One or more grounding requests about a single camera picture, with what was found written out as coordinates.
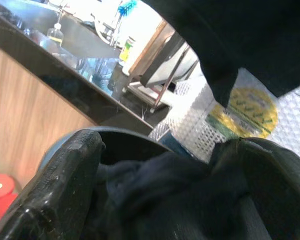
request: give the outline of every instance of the bubble wrap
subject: bubble wrap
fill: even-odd
[[[276,99],[245,69],[239,71],[236,86],[257,83],[254,88],[266,91],[277,106],[278,123],[267,137],[300,156],[300,87]],[[178,84],[176,93],[182,99],[167,116],[172,135],[194,157],[208,162],[217,142],[226,137],[205,121],[216,102],[207,82],[201,77]]]

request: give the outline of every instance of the stainless steel sink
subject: stainless steel sink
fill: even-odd
[[[58,20],[58,8],[30,0],[0,0],[0,4],[44,35]],[[64,34],[62,47],[79,58],[117,58],[118,50],[104,43],[74,17],[63,14],[60,23]]]

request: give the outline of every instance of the plastic bottle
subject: plastic bottle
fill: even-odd
[[[60,31],[61,24],[56,23],[54,25],[54,28],[49,28],[47,32],[47,37],[53,40],[55,43],[57,43],[59,46],[61,46],[62,41],[64,39],[64,34]]]

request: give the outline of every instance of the black countertop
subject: black countertop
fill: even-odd
[[[149,105],[123,92],[118,50],[73,17],[61,18],[62,47],[47,38],[57,18],[27,1],[0,0],[0,48],[98,125],[149,134],[168,108],[151,114]]]

